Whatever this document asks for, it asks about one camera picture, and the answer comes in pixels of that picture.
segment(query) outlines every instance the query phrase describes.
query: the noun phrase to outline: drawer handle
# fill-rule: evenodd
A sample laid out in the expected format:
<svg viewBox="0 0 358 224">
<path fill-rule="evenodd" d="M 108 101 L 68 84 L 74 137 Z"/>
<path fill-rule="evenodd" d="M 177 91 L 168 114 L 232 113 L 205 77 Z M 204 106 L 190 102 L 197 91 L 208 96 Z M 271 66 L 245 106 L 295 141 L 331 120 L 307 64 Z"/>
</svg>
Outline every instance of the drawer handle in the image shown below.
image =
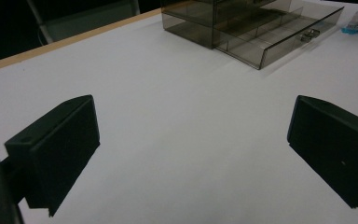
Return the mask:
<svg viewBox="0 0 358 224">
<path fill-rule="evenodd" d="M 312 38 L 316 38 L 321 34 L 320 31 L 315 29 L 309 29 L 306 33 L 299 36 L 301 42 L 309 43 Z"/>
</svg>

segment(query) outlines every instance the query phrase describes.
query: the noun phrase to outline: table edge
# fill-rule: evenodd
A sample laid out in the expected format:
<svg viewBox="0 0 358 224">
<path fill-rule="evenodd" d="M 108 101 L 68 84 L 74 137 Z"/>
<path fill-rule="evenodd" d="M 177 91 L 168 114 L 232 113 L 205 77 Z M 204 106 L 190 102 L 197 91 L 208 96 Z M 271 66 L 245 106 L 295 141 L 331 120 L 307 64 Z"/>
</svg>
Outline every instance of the table edge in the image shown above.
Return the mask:
<svg viewBox="0 0 358 224">
<path fill-rule="evenodd" d="M 31 59 L 33 57 L 36 57 L 38 55 L 41 55 L 41 54 L 53 51 L 55 49 L 59 49 L 59 48 L 74 44 L 74 43 L 76 43 L 78 41 L 90 38 L 92 36 L 99 35 L 99 34 L 102 34 L 104 32 L 116 29 L 116 28 L 118 28 L 120 26 L 124 26 L 124 25 L 130 24 L 130 23 L 136 22 L 136 21 L 140 21 L 140 20 L 144 20 L 144 19 L 147 19 L 149 17 L 152 17 L 152 16 L 156 16 L 159 13 L 161 13 L 161 8 L 158 8 L 158 9 L 155 9 L 155 10 L 152 10 L 152 11 L 149 11 L 149 12 L 146 12 L 146 13 L 143 13 L 143 14 L 128 18 L 128 19 L 123 20 L 123 21 L 114 22 L 112 24 L 105 25 L 103 27 L 88 31 L 88 32 L 80 34 L 80 35 L 74 35 L 74 36 L 68 37 L 68 38 L 66 38 L 64 40 L 60 40 L 60 41 L 51 43 L 49 45 L 39 47 L 37 49 L 30 49 L 30 50 L 25 51 L 23 53 L 13 55 L 13 56 L 7 57 L 5 59 L 1 59 L 0 60 L 0 68 L 12 65 L 14 63 L 20 63 L 22 61 L 25 61 L 25 60 Z"/>
</svg>

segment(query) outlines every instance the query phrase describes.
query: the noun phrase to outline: white table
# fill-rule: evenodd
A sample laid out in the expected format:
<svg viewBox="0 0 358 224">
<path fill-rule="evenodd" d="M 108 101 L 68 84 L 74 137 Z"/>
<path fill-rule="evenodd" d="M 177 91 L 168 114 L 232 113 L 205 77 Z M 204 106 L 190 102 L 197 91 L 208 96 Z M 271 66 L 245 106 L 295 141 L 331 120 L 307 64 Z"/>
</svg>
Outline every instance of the white table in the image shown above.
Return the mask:
<svg viewBox="0 0 358 224">
<path fill-rule="evenodd" d="M 100 126 L 55 217 L 23 200 L 25 222 L 358 224 L 286 141 L 299 94 L 358 116 L 358 35 L 327 35 L 257 71 L 157 15 L 1 68 L 1 160 L 7 139 L 65 100 L 92 94 Z"/>
</svg>

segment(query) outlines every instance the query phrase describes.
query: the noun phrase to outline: clear plastic drawer organizer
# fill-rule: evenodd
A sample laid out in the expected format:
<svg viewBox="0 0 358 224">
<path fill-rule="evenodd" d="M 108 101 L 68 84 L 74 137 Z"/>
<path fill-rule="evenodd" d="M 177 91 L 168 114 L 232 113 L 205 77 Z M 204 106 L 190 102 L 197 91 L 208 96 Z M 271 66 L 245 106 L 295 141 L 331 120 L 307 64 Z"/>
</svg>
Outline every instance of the clear plastic drawer organizer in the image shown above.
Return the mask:
<svg viewBox="0 0 358 224">
<path fill-rule="evenodd" d="M 166 31 L 261 69 L 335 26 L 343 7 L 293 0 L 161 0 Z"/>
</svg>

